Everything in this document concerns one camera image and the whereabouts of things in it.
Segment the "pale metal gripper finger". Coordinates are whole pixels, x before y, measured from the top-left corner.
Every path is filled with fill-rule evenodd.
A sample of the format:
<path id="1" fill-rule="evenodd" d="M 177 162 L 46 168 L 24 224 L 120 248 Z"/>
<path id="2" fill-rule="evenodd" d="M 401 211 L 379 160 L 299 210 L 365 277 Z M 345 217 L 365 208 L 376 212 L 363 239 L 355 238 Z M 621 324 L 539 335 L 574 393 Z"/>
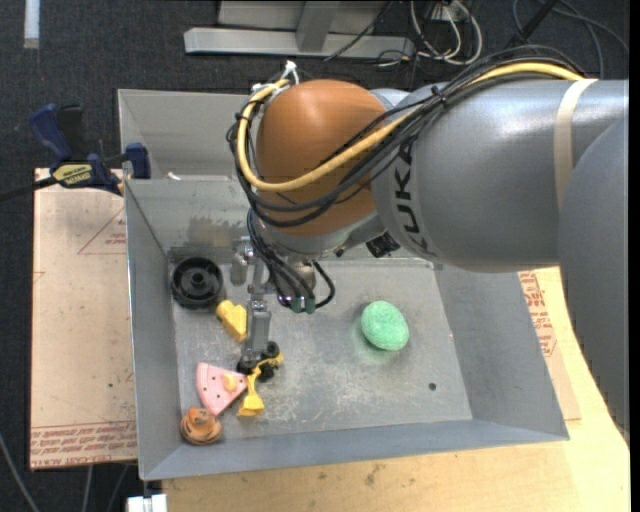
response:
<path id="1" fill-rule="evenodd" d="M 256 349 L 263 353 L 269 343 L 271 311 L 264 302 L 256 306 Z"/>
<path id="2" fill-rule="evenodd" d="M 247 337 L 241 352 L 241 363 L 244 368 L 253 368 L 259 359 L 259 351 L 255 341 L 255 317 L 260 310 L 260 302 L 251 299 L 247 305 Z"/>

